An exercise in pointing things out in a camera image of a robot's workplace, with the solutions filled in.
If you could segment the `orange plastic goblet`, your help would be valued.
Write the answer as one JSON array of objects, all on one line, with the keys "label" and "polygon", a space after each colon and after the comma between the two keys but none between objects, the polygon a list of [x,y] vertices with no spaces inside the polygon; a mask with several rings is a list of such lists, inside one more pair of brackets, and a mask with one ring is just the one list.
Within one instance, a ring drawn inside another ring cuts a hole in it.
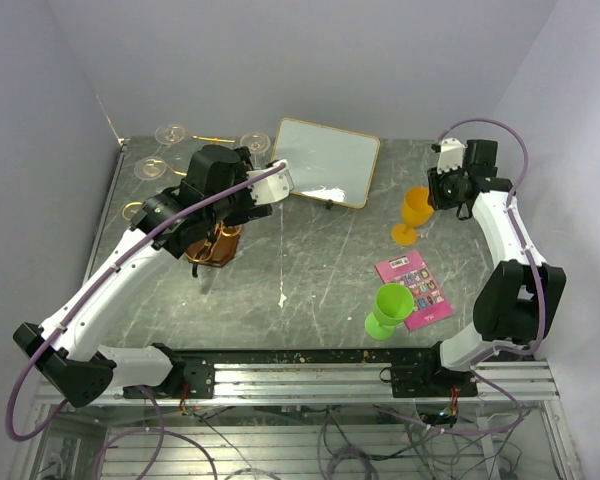
[{"label": "orange plastic goblet", "polygon": [[401,222],[391,230],[392,240],[401,246],[413,245],[417,238],[417,229],[429,221],[433,208],[428,202],[429,189],[424,186],[409,189],[400,209]]}]

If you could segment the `large clear wine glass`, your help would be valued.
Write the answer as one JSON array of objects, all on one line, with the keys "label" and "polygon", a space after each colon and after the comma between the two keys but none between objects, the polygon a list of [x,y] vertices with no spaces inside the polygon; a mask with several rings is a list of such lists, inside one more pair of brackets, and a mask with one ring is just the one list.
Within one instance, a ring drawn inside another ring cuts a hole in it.
[{"label": "large clear wine glass", "polygon": [[175,145],[187,136],[186,129],[180,124],[164,124],[158,127],[154,133],[157,142],[162,145]]}]

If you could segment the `small clear wine glass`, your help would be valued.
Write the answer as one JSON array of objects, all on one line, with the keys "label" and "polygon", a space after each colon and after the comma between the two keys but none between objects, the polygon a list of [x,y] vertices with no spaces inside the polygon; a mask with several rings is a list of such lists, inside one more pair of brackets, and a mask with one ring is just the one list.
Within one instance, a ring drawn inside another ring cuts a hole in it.
[{"label": "small clear wine glass", "polygon": [[152,181],[163,176],[168,167],[166,162],[155,156],[145,157],[134,165],[134,175],[142,181]]}]

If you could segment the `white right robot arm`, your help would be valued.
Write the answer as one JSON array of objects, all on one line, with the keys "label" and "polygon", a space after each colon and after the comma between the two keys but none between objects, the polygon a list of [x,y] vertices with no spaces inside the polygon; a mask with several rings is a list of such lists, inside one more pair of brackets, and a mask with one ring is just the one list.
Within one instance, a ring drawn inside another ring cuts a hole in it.
[{"label": "white right robot arm", "polygon": [[514,185],[498,174],[497,142],[447,138],[432,149],[438,159],[427,172],[429,205],[454,210],[461,221],[476,221],[493,263],[471,324],[441,342],[440,361],[420,373],[422,387],[439,396],[455,385],[455,371],[468,371],[501,352],[533,355],[549,333],[566,273],[550,265],[531,240]]}]

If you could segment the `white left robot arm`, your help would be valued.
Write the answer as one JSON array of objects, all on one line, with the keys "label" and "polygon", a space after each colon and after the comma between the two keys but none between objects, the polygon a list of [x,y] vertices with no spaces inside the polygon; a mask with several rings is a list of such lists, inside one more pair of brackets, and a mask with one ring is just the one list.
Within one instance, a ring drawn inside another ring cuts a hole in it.
[{"label": "white left robot arm", "polygon": [[15,342],[75,408],[109,388],[142,386],[162,398],[179,396],[194,371],[188,359],[162,343],[107,347],[107,332],[147,282],[192,245],[211,238],[216,226],[266,217],[292,188],[285,160],[256,170],[245,147],[202,147],[178,185],[142,204],[113,252],[80,290],[41,324],[22,324]]}]

